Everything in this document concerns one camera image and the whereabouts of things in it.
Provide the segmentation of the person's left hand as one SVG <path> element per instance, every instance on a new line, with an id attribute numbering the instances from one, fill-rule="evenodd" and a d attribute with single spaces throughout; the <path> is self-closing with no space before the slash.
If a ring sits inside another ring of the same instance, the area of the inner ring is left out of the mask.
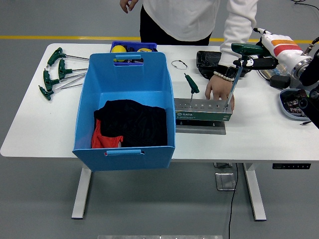
<path id="1" fill-rule="evenodd" d="M 214 100 L 227 100 L 232 89 L 233 83 L 223 78 L 213 75 L 207 83 L 205 97 L 210 100 L 211 95 Z"/>

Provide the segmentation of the person's right hand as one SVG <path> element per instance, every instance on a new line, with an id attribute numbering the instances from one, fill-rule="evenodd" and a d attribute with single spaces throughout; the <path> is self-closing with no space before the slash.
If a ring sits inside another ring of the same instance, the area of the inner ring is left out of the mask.
<path id="1" fill-rule="evenodd" d="M 125 13 L 129 13 L 135 7 L 139 0 L 120 0 L 120 7 Z"/>

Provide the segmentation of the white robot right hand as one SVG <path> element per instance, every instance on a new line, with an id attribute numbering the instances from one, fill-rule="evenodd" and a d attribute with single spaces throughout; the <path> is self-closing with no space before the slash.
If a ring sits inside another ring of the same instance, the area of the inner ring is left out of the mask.
<path id="1" fill-rule="evenodd" d="M 231 44 L 232 51 L 241 55 L 240 59 L 233 62 L 236 66 L 266 70 L 283 64 L 289 74 L 298 77 L 312 62 L 313 58 L 306 55 L 289 36 L 272 34 L 262 28 L 254 28 L 254 31 L 261 34 L 258 44 Z"/>

